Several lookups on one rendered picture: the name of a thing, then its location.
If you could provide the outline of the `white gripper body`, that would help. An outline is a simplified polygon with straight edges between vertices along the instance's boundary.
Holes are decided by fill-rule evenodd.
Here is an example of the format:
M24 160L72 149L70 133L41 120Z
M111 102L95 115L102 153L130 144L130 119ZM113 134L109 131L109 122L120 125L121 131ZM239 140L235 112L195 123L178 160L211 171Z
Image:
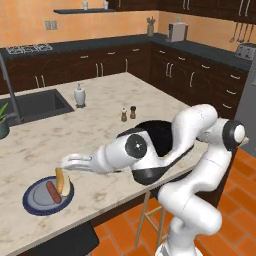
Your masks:
M65 170L90 171L91 157L82 154L70 154L60 160L59 167Z

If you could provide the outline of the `yellow hot dog bun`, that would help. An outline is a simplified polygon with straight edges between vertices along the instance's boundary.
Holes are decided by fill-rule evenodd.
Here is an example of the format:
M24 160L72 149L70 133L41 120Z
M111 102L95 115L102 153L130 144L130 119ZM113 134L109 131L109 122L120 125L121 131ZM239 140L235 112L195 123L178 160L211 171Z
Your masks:
M70 178L62 168L56 168L56 189L64 197L68 196L71 191Z

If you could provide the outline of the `red-brown sausage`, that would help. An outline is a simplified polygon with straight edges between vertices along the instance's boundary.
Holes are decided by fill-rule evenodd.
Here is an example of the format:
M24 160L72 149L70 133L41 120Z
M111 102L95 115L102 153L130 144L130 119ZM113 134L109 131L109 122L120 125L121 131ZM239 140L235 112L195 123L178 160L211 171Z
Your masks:
M46 183L46 188L47 188L50 196L52 197L53 201L57 204L60 204L62 201L62 198L61 198L60 194L58 193L57 189L55 188L54 184L51 181L48 181Z

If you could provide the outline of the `blue rimmed grey plate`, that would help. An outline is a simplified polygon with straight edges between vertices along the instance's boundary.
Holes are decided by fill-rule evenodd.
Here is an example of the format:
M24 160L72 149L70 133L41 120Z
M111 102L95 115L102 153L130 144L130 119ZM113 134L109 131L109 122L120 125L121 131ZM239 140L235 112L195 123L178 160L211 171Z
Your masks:
M74 196L74 186L68 196L61 195L61 202L56 203L48 191L48 182L56 186L56 177L48 176L32 184L23 195L23 207L32 215L46 216L57 213L68 206Z

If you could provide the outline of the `dark sink basin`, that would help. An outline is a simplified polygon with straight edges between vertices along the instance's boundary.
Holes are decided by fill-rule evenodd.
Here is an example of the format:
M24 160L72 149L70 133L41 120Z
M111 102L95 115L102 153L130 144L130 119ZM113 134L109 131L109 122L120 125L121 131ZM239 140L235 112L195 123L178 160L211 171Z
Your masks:
M20 95L16 100L24 123L74 111L57 89Z

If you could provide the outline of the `black stool seat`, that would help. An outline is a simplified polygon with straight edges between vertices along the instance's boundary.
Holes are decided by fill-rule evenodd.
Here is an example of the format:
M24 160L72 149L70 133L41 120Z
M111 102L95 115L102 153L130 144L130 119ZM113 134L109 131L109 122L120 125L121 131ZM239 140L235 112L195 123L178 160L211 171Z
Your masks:
M86 256L99 245L90 222L66 231L33 249L35 256Z

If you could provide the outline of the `wooden stool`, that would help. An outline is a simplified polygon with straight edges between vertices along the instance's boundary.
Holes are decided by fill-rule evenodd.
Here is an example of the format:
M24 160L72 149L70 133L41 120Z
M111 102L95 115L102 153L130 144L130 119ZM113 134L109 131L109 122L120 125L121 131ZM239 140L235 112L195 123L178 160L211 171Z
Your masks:
M162 241L166 238L166 235L164 234L164 222L166 217L166 210L162 206L158 206L153 210L148 211L147 206L148 206L150 196L151 196L151 192L147 191L145 193L145 197L142 205L142 212L140 215L140 220L139 220L138 228L136 231L134 246L138 245L144 220L147 220L149 224L152 226L152 228L157 232L156 247L159 247ZM156 226L154 222L151 220L151 216L155 213L160 213L160 221L158 226Z

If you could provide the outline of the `dark brown base cupboards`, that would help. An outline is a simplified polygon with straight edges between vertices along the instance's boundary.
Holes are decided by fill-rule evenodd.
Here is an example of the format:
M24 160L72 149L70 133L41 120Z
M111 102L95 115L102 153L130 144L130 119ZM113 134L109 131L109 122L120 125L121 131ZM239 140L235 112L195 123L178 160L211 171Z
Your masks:
M129 72L147 81L151 44L10 55L4 62L15 92Z
M223 118L235 117L247 71L154 43L150 81L187 105L208 103Z

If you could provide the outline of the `grey sink tap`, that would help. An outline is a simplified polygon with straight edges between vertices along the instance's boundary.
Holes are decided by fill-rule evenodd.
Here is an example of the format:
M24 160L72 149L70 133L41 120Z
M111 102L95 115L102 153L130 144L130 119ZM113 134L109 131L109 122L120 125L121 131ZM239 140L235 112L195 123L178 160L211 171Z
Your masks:
M18 103L16 100L16 96L13 92L12 85L11 85L9 75L7 72L7 68L6 68L6 65L5 65L5 62L4 62L4 59L3 59L1 53L0 53L0 67L2 70L3 79L6 81L6 84L7 84L8 90L9 90L9 94L11 97L11 102L12 102L13 110L14 110L14 112L10 114L10 117L14 118L18 124L21 124L23 122L23 117L21 116L20 109L19 109L19 106L18 106Z

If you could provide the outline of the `grey pot with utensils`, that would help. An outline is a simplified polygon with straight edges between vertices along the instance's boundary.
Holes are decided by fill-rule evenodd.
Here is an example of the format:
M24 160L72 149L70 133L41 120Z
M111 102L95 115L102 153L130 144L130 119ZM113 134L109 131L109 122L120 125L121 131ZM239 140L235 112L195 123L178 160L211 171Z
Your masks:
M147 18L147 35L153 36L154 35L154 24L156 20L153 17Z

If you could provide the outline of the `beige coffee machine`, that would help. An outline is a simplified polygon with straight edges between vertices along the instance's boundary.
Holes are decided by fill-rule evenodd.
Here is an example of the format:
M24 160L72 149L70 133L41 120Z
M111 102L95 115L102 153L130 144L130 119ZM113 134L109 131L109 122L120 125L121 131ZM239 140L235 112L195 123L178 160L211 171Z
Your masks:
M175 22L168 25L168 42L184 41L187 37L188 25L184 22Z

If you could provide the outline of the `silver toaster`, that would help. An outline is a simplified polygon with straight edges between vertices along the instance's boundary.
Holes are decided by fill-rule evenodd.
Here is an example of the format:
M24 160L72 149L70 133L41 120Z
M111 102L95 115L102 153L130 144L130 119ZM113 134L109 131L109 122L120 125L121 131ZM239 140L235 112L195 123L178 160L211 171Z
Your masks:
M252 61L256 53L256 44L241 43L238 45L235 56L244 60Z

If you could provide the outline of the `hanging kitchen tools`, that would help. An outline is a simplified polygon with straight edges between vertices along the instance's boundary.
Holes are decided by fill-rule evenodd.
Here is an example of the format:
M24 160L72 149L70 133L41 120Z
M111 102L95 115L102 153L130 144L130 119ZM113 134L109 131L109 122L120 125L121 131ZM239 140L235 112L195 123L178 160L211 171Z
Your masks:
M251 41L251 37L255 28L255 24L237 22L235 24L235 29L229 42L249 43Z

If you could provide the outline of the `dark wall shelf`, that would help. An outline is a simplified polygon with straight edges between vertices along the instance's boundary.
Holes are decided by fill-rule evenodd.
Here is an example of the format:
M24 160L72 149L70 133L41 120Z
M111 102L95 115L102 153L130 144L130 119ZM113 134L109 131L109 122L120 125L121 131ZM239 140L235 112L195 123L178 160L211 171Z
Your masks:
M56 9L53 10L54 13L61 15L69 15L69 14L90 14L90 13L111 13L116 12L114 9L104 9L104 8L91 8L91 9Z

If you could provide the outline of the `dark brown wall cupboards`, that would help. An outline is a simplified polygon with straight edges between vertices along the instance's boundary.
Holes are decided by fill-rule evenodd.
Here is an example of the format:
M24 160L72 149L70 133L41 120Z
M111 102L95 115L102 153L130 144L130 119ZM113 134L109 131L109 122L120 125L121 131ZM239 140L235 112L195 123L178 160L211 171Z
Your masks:
M117 11L157 10L256 24L256 0L107 0Z

